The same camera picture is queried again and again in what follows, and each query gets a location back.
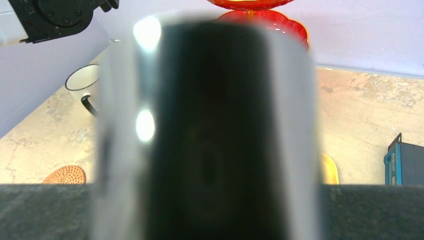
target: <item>woven coaster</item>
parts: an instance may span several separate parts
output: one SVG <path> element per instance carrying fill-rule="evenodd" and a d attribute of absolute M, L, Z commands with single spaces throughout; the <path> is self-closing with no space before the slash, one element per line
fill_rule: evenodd
<path fill-rule="evenodd" d="M 42 181 L 43 184 L 85 184 L 86 173 L 76 165 L 63 166 Z"/>

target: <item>red scalloped plate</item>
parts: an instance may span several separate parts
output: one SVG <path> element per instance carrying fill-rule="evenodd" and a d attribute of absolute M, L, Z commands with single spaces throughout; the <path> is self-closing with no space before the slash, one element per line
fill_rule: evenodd
<path fill-rule="evenodd" d="M 210 3 L 225 9 L 240 11 L 269 10 L 290 3 L 293 0 L 208 0 Z"/>
<path fill-rule="evenodd" d="M 252 19 L 249 19 L 249 14 L 246 11 L 230 11 L 221 15 L 218 20 L 236 23 L 261 21 L 265 23 L 268 29 L 292 35 L 309 50 L 309 34 L 306 27 L 302 23 L 274 10 L 255 11 Z"/>

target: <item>beige table surface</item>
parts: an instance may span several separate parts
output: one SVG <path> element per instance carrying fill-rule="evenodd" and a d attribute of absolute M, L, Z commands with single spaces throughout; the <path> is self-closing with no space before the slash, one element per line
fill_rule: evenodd
<path fill-rule="evenodd" d="M 383 184 L 383 156 L 399 132 L 424 145 L 424 81 L 317 69 L 323 152 L 342 184 Z M 0 183 L 41 183 L 79 165 L 93 181 L 94 118 L 64 87 L 0 139 Z"/>

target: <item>yellow dish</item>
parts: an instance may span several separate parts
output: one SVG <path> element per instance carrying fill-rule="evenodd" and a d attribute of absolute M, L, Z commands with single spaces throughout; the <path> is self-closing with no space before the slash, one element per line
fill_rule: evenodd
<path fill-rule="evenodd" d="M 322 154 L 322 181 L 324 184 L 339 184 L 339 172 L 334 161 L 326 154 Z"/>

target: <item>mug handle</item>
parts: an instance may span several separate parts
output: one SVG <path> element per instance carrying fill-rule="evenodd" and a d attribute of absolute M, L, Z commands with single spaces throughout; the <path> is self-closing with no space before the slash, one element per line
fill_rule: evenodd
<path fill-rule="evenodd" d="M 82 105 L 94 116 L 97 116 L 97 110 L 93 107 L 93 105 L 89 101 L 90 94 L 84 95 L 81 97 Z"/>

